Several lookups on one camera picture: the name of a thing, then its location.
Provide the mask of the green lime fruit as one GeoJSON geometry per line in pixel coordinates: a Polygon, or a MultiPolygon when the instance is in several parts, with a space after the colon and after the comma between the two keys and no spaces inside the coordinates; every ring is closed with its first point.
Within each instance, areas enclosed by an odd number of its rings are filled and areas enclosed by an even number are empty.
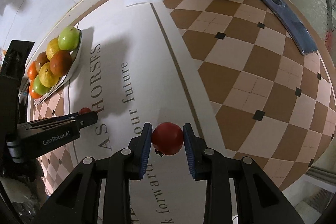
{"type": "Polygon", "coordinates": [[[63,51],[74,51],[80,41],[80,31],[72,26],[62,30],[58,37],[58,46],[63,51]]]}

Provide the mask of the blue smartphone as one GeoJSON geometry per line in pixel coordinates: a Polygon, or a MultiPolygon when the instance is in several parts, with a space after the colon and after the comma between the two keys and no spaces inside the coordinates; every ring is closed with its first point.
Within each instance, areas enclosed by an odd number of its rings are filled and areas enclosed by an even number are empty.
{"type": "Polygon", "coordinates": [[[303,56],[318,51],[309,31],[284,0],[261,1],[276,15],[303,56]]]}

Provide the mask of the bright orange tangerine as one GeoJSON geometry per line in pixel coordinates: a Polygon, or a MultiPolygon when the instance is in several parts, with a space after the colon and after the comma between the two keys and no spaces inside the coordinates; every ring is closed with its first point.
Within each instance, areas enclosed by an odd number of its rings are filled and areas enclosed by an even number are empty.
{"type": "Polygon", "coordinates": [[[35,77],[37,77],[37,75],[38,75],[38,71],[36,69],[36,61],[33,61],[28,68],[27,76],[29,80],[33,81],[35,77]]]}

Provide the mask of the black stove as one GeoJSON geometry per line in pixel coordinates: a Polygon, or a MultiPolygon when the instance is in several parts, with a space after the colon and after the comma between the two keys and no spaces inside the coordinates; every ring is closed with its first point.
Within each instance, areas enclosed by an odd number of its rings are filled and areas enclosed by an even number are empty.
{"type": "Polygon", "coordinates": [[[12,40],[5,54],[1,76],[21,80],[25,73],[27,58],[34,44],[31,41],[12,40]]]}

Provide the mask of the yellow lemon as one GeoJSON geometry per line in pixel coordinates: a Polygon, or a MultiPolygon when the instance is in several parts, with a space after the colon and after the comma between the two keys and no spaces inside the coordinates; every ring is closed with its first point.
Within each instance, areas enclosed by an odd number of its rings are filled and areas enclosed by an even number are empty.
{"type": "Polygon", "coordinates": [[[42,65],[39,71],[39,79],[42,85],[47,88],[52,88],[59,81],[59,77],[51,72],[50,63],[42,65]]]}
{"type": "Polygon", "coordinates": [[[56,37],[56,38],[52,39],[47,45],[46,56],[49,59],[49,61],[51,61],[54,54],[59,52],[59,51],[60,51],[60,48],[59,48],[59,45],[58,45],[58,37],[56,37]]]}

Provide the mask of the red cherry tomato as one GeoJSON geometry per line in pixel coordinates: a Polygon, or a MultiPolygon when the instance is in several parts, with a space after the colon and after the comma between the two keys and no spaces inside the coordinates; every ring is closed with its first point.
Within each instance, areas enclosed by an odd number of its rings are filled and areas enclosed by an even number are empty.
{"type": "Polygon", "coordinates": [[[161,123],[152,133],[152,144],[159,156],[175,155],[183,146],[183,131],[174,123],[161,123]]]}
{"type": "Polygon", "coordinates": [[[82,109],[79,110],[79,114],[85,114],[85,113],[89,113],[91,112],[92,110],[88,107],[84,107],[82,109]]]}

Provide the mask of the dark orange fruit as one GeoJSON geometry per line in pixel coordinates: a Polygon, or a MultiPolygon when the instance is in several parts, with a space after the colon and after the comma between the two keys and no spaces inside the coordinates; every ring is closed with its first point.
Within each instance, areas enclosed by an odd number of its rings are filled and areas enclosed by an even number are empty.
{"type": "Polygon", "coordinates": [[[72,66],[72,57],[68,51],[59,51],[54,54],[50,61],[51,72],[58,76],[65,76],[72,66]]]}

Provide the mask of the red brown apple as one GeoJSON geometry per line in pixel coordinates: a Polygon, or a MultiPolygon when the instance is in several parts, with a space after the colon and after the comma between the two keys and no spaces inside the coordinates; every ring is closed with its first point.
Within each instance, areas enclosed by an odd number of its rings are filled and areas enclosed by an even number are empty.
{"type": "Polygon", "coordinates": [[[42,52],[38,55],[37,59],[35,60],[35,69],[37,70],[37,73],[40,72],[41,67],[45,64],[45,63],[49,63],[49,59],[47,57],[46,52],[42,52]]]}

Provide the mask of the checkered table mat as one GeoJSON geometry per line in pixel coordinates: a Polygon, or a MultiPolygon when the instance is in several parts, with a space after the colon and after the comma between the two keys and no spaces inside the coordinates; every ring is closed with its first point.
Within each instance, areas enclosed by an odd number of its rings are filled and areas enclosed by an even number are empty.
{"type": "Polygon", "coordinates": [[[335,136],[335,62],[320,38],[302,55],[261,0],[108,0],[80,16],[79,66],[41,119],[88,107],[98,122],[42,156],[52,194],[84,157],[126,147],[144,123],[190,123],[207,145],[254,159],[306,223],[332,193],[306,172],[335,136]]]}

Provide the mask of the floral white plate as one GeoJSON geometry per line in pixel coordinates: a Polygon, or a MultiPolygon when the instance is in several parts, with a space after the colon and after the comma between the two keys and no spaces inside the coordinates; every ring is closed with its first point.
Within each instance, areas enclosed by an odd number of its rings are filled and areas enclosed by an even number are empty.
{"type": "Polygon", "coordinates": [[[81,30],[66,27],[30,63],[27,69],[29,96],[36,105],[57,91],[74,74],[81,52],[81,38],[81,30]]]}

